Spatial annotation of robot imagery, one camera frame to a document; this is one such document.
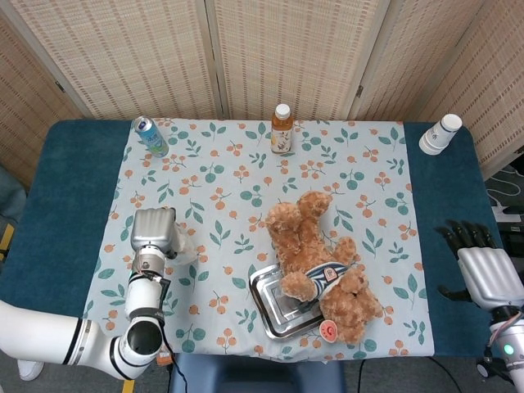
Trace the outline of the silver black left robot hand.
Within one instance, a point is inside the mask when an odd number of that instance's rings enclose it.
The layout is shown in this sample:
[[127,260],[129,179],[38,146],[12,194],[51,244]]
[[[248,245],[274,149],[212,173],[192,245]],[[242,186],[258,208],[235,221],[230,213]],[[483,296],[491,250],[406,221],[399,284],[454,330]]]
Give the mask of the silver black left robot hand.
[[176,210],[174,208],[150,208],[136,210],[130,243],[134,251],[153,246],[167,258],[174,259],[179,246],[175,234]]

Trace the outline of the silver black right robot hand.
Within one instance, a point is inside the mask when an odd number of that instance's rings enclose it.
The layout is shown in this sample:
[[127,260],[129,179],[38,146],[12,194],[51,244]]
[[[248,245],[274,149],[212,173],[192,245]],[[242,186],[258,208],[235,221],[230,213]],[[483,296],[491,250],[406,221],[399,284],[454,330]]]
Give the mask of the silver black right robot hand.
[[438,292],[451,301],[465,301],[491,312],[500,307],[523,307],[523,283],[508,253],[498,247],[482,224],[448,219],[435,228],[457,260],[466,288]]

